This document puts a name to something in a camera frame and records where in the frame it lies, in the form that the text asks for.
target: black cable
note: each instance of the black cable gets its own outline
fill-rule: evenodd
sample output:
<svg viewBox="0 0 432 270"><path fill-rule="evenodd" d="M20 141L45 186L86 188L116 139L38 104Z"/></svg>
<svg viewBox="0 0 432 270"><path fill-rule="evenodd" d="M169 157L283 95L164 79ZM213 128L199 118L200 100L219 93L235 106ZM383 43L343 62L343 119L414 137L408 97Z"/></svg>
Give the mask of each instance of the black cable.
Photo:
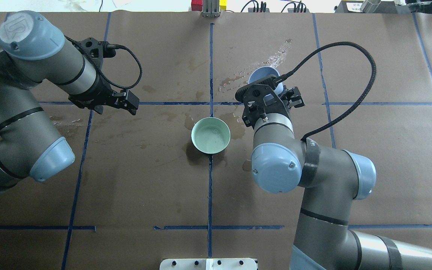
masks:
<svg viewBox="0 0 432 270"><path fill-rule="evenodd" d="M335 47L335 46L351 46L351 47L354 47L354 48L358 49L360 52L362 52L366 56L366 58L369 60L369 62L371 64L371 77L370 77L369 82L367 83L367 86L364 89L363 93L358 98L358 100L355 101L355 103L353 104L353 106L351 106L343 114L341 114L340 116L338 116L338 118L336 118L333 121L327 123L326 125L322 126L321 128L317 128L317 129L315 129L315 130L313 130L311 132L306 133L301 138L302 141L305 141L306 138L309 137L309 136L312 136L312 135L314 135L316 133L322 132L323 130L325 130L325 129L331 127L331 126L333 126L334 124L336 124L339 121L343 120L350 113L352 113L361 104L361 102L363 101L363 99L365 99L365 97L368 95L369 91L371 90L372 85L374 84L374 80L376 79L376 63L374 62L374 59L372 58L372 56L370 55L370 53L365 48L361 47L360 45L358 45L356 43L348 42L348 41L341 41L341 42L335 42L335 43L331 43L331 44L322 46L321 48L319 48L319 49L315 50L314 52L310 53L293 70L291 70L290 72L288 72L286 74L281 75L274 82L276 84L279 84L280 82L285 81L291 75L293 75L302 65L304 65L304 63L306 63L311 57L313 57L314 55L316 55L320 51L323 51L323 50L325 50L327 48L331 48L331 47Z"/></svg>
<svg viewBox="0 0 432 270"><path fill-rule="evenodd" d="M285 9L288 5L291 5L291 4L294 5L294 8L293 8L293 12L294 12L294 11L296 10L296 3L290 1L289 3L286 4L286 6L283 7L283 10L281 10L281 13L283 13L284 9Z"/></svg>
<svg viewBox="0 0 432 270"><path fill-rule="evenodd" d="M243 11L245 10L245 7L246 7L247 5L249 5L249 3L251 3L251 2L252 2L252 4L253 4L253 6L254 6L254 3L256 3L256 6L257 6L256 11L259 10L259 3L258 3L256 0L250 0L249 2L246 3L246 5L244 5L244 7L241 9L241 12L243 12Z"/></svg>
<svg viewBox="0 0 432 270"><path fill-rule="evenodd" d="M79 51L82 51L82 53L86 56L86 58L89 60L89 62L91 63L91 65L93 65L94 69L96 69L96 72L101 75L101 77L103 77L103 79L108 82L109 84L111 84L114 87L118 87L119 89L132 89L133 87L135 87L136 85L139 84L139 81L141 80L142 76L143 76L143 67L141 66L141 63L139 62L138 58L136 57L136 55L126 46L122 46L122 45L118 45L115 44L115 48L116 49L123 49L127 52L130 53L130 55L136 60L136 63L138 64L139 67L139 77L136 80L136 82L130 86L124 87L121 86L119 84L115 84L114 82L112 82L110 79L108 79L106 77L106 75L103 74L103 72L101 71L101 68L98 67L98 65L96 65L96 63L94 62L93 58L81 47L81 45L79 45L79 43L73 39L71 39L70 37L65 36L67 40L69 40L74 46L76 46Z"/></svg>

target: red block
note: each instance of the red block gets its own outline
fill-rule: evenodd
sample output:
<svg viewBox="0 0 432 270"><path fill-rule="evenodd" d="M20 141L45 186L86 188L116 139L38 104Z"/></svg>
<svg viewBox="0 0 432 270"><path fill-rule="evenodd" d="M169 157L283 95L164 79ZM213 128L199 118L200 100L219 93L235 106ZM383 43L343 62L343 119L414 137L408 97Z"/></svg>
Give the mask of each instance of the red block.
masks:
<svg viewBox="0 0 432 270"><path fill-rule="evenodd" d="M191 0L191 10L192 11L202 11L203 10L203 0Z"/></svg>

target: green bowl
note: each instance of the green bowl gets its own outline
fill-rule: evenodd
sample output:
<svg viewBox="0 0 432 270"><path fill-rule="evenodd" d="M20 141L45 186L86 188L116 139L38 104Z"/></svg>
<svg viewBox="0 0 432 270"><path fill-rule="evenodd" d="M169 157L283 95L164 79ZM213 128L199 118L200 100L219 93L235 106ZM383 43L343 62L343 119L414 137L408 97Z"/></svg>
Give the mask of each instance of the green bowl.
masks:
<svg viewBox="0 0 432 270"><path fill-rule="evenodd" d="M228 125L221 119L206 117L199 120L191 131L194 146L206 154L223 151L230 143L231 133Z"/></svg>

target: yellow block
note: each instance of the yellow block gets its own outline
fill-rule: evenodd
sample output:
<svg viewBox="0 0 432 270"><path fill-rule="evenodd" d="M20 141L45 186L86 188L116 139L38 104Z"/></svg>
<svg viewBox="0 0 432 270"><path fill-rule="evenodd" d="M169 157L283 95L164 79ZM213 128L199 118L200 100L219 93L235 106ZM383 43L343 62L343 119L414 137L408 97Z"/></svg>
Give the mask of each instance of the yellow block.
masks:
<svg viewBox="0 0 432 270"><path fill-rule="evenodd" d="M228 0L219 0L219 7L221 7L221 10L226 10L227 5Z"/></svg>

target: logo on robot cap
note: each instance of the logo on robot cap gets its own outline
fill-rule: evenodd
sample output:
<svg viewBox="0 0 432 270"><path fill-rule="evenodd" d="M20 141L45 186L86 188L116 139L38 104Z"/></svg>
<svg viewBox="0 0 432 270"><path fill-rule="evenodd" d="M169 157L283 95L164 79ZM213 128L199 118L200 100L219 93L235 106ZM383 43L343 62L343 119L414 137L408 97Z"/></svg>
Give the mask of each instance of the logo on robot cap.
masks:
<svg viewBox="0 0 432 270"><path fill-rule="evenodd" d="M22 41L26 35L20 35L18 39L16 37L19 34L25 33L29 29L29 23L26 16L21 15L14 20L8 21L4 24L6 36L10 41Z"/></svg>

